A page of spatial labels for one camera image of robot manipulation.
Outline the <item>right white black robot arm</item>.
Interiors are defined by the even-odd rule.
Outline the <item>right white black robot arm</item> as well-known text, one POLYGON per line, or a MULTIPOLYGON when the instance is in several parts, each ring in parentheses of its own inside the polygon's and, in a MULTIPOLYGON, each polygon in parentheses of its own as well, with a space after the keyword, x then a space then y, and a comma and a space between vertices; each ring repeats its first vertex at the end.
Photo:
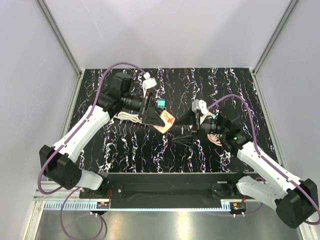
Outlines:
POLYGON ((301 180, 288 172, 263 150, 240 126, 239 117, 218 113, 215 118, 200 110, 189 110, 175 125, 191 126, 191 133, 182 134, 174 142, 191 146, 199 132, 218 137, 220 144, 233 156, 249 165, 267 183, 260 183, 244 173, 227 185, 228 195, 251 197, 273 209, 281 221, 292 229, 319 210, 318 188, 311 179, 301 180))

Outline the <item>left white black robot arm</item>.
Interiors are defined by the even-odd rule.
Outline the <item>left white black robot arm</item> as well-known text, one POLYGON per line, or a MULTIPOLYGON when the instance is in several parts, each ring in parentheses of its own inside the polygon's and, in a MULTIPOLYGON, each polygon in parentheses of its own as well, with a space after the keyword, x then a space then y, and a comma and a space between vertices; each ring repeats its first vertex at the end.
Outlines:
POLYGON ((129 74, 118 72, 108 80, 105 89, 98 93, 98 98, 73 128, 53 146, 44 145, 40 149, 40 177, 45 176, 67 190, 90 189, 95 197, 103 198, 108 193, 104 178, 79 168, 76 161, 94 135, 124 109, 138 112, 138 119, 145 125, 165 125, 153 94, 148 91, 156 86, 156 79, 149 73, 143 76, 143 96, 130 93, 133 78, 129 74))

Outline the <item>beige cube adapter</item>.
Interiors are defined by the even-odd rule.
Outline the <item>beige cube adapter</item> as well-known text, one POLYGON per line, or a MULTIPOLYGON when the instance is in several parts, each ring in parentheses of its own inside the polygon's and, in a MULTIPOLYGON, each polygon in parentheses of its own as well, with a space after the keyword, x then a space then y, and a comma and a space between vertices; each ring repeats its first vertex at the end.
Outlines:
POLYGON ((165 134, 173 126, 176 119, 167 110, 161 113, 160 118, 163 120, 164 126, 154 125, 153 127, 160 133, 165 134))

